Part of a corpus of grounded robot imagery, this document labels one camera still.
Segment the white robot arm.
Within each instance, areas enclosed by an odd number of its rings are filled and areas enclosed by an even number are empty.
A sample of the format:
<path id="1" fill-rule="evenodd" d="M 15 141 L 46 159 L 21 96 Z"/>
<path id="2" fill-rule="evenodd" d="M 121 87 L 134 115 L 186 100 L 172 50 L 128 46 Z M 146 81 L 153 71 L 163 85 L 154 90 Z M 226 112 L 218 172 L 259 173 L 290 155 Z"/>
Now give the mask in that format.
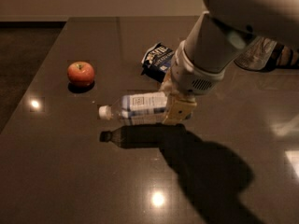
<path id="1" fill-rule="evenodd" d="M 255 38 L 299 50 L 299 0 L 203 0 L 202 13 L 183 43 L 197 72 L 219 74 Z"/>

